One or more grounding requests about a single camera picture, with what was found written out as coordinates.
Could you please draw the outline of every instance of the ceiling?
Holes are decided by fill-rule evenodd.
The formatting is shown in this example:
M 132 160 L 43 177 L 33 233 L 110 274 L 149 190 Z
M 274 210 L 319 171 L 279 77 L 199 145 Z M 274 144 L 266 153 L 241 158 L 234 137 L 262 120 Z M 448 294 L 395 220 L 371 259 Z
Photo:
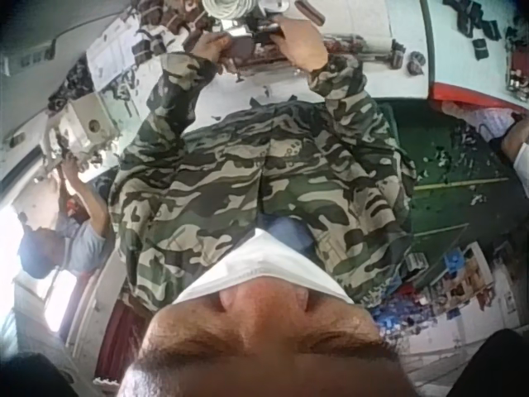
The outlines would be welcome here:
M 56 39 L 55 58 L 14 76 L 0 77 L 0 145 L 47 107 L 48 97 L 69 69 L 129 0 L 2 0 L 0 50 L 26 50 Z M 26 132 L 23 150 L 2 152 L 5 175 L 35 148 L 38 139 Z

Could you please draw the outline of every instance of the nose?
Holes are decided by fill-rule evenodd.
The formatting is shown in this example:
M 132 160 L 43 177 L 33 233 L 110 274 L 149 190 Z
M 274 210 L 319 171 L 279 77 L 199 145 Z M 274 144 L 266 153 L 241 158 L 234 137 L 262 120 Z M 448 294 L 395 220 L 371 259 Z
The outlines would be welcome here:
M 286 338 L 306 316 L 308 289 L 271 277 L 260 277 L 219 293 L 222 307 L 248 347 L 254 342 Z

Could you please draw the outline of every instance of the camouflage shirt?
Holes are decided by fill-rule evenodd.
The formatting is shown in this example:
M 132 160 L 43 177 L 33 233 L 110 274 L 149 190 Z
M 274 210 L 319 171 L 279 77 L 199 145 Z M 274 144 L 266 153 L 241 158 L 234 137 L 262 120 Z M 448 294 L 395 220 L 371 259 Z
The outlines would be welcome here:
M 161 63 L 109 199 L 132 293 L 153 311 L 171 304 L 266 213 L 304 222 L 318 265 L 356 303 L 379 304 L 411 245 L 416 173 L 358 61 L 332 56 L 310 75 L 325 103 L 237 112 L 193 139 L 183 132 L 217 67 L 186 54 Z

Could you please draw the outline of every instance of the forehead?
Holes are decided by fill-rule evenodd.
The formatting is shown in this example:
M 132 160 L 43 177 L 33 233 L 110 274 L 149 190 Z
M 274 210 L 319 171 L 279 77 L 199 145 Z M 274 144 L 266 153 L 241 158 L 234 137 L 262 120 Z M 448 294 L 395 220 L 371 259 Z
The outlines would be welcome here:
M 415 395 L 398 362 L 322 355 L 234 357 L 185 369 L 133 366 L 120 395 Z

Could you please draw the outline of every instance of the blue shirt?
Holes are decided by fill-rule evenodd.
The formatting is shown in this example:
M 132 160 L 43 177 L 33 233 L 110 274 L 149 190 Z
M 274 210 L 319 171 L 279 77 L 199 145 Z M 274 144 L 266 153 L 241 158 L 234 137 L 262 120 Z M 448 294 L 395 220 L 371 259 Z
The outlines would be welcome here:
M 104 266 L 115 242 L 113 231 L 108 229 L 107 238 L 101 237 L 93 230 L 89 220 L 79 225 L 60 213 L 55 229 L 65 241 L 64 260 L 60 268 L 79 276 Z

